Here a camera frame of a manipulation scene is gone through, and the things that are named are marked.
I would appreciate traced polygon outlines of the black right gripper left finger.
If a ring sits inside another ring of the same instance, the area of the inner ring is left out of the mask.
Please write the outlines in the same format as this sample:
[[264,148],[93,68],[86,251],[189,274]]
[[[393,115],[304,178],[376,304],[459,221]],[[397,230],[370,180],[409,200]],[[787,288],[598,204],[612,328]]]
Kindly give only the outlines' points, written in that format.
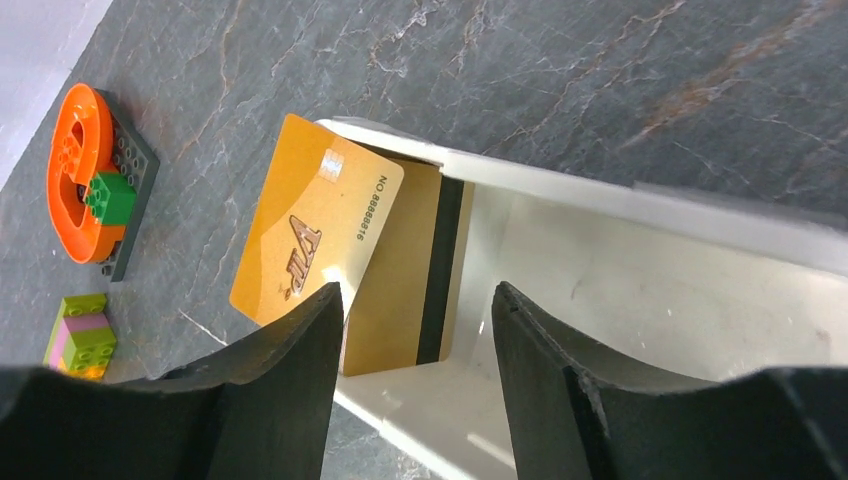
[[282,318],[156,379],[1,371],[5,479],[317,479],[343,333],[328,283]]

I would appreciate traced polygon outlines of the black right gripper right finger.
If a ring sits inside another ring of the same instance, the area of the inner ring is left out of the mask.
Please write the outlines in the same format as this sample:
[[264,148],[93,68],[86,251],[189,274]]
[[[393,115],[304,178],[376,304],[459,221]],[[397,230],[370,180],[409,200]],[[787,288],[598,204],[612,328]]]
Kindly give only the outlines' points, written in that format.
[[522,479],[843,479],[847,372],[771,367],[721,382],[623,354],[508,282],[491,307]]

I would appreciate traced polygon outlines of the gold VIP credit card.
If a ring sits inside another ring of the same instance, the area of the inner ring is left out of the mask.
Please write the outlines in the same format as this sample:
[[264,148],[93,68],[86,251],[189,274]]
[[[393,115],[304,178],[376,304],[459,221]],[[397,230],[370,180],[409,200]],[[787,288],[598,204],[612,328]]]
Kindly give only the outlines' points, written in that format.
[[404,179],[396,162],[285,117],[230,303],[260,326],[338,283],[350,311]]

